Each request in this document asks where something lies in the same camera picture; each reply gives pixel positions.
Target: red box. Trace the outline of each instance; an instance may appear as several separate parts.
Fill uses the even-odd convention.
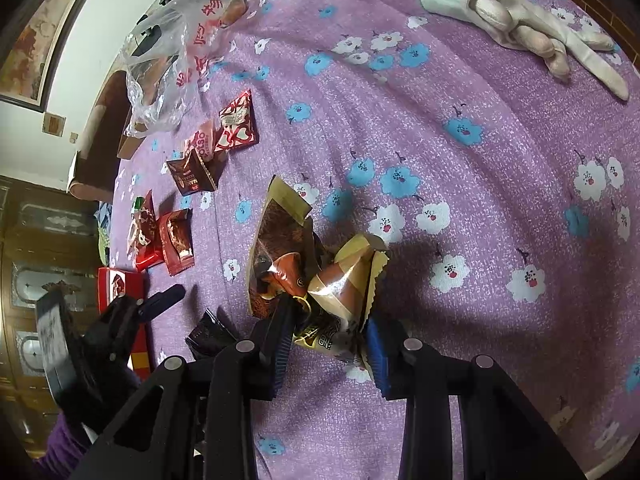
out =
[[[111,301],[123,292],[134,300],[144,300],[144,276],[141,272],[119,270],[111,267],[98,269],[98,310],[100,314],[107,310]],[[149,354],[146,348],[146,331],[143,325],[140,326],[131,348],[129,368],[135,371],[141,380],[145,380],[151,374]]]

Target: wall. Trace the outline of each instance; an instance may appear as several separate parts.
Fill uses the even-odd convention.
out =
[[[0,174],[66,189],[89,112],[122,42],[155,0],[87,0],[62,51],[47,111],[66,117],[62,137],[42,132],[42,114],[0,102]]]

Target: bed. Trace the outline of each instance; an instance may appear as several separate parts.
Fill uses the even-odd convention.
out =
[[[569,0],[535,2],[598,27]],[[575,60],[562,85],[419,0],[250,0],[229,32],[180,127],[147,138],[116,181],[112,266],[132,267],[133,197],[193,209],[195,266],[149,270],[150,293],[187,288],[152,323],[152,360],[190,358],[206,308],[249,333],[248,253],[278,174],[326,244],[367,230],[389,243],[376,308],[443,354],[493,356],[584,471],[623,454],[640,431],[640,79],[624,53],[604,56],[626,104]],[[217,191],[181,197],[165,160],[246,88],[259,143],[231,153]],[[404,403],[364,370],[294,346],[278,397],[254,406],[258,472],[393,479],[403,425]]]

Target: framed picture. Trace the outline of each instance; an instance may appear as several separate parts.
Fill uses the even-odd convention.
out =
[[[0,101],[44,112],[73,22],[85,0],[44,0],[0,67]]]

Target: glove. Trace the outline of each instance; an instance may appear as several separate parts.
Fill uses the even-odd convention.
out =
[[[568,48],[575,59],[617,97],[629,99],[625,81],[590,49],[613,50],[613,40],[605,34],[576,32],[528,0],[420,1],[429,12],[477,25],[506,48],[529,50],[542,57],[552,75],[565,82],[570,74],[566,58]]]

